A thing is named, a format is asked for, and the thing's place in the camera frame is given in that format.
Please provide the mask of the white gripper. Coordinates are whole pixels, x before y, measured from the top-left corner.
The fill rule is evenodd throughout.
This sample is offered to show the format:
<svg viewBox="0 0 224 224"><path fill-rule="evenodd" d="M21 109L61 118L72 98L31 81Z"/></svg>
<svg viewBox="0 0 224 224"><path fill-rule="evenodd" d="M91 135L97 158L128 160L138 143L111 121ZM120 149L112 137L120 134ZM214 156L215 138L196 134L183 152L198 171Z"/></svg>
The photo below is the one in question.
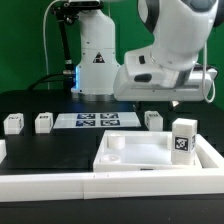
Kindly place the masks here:
<svg viewBox="0 0 224 224"><path fill-rule="evenodd" d="M197 64L189 71L167 70L155 64L151 47L125 54L114 81L119 101L202 101L211 90L217 70Z"/></svg>

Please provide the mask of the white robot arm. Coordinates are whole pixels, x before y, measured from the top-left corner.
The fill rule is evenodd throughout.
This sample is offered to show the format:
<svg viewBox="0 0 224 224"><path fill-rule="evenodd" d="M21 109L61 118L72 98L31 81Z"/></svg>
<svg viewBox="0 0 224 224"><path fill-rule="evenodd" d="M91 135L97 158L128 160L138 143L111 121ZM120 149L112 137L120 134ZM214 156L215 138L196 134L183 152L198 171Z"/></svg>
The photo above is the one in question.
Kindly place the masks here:
<svg viewBox="0 0 224 224"><path fill-rule="evenodd" d="M154 42L115 56L115 24L103 0L68 0L81 23L81 61L73 93L86 100L201 101L217 70L198 63L211 30L224 22L224 0L137 0Z"/></svg>

